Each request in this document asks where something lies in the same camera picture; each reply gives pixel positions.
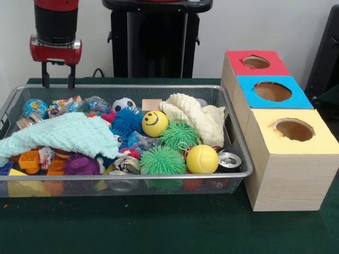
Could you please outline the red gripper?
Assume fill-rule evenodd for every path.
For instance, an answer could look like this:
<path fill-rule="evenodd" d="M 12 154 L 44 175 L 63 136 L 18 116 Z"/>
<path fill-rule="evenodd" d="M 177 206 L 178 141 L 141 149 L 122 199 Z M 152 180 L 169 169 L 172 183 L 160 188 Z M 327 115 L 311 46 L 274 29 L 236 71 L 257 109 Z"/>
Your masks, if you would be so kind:
<path fill-rule="evenodd" d="M 69 65 L 68 88 L 75 88 L 76 64 L 79 63 L 82 53 L 82 41 L 76 39 L 73 43 L 63 46 L 45 44 L 38 39 L 30 40 L 30 51 L 34 61 L 41 63 L 42 86 L 50 87 L 50 76 L 47 71 L 47 62 L 61 62 Z"/>

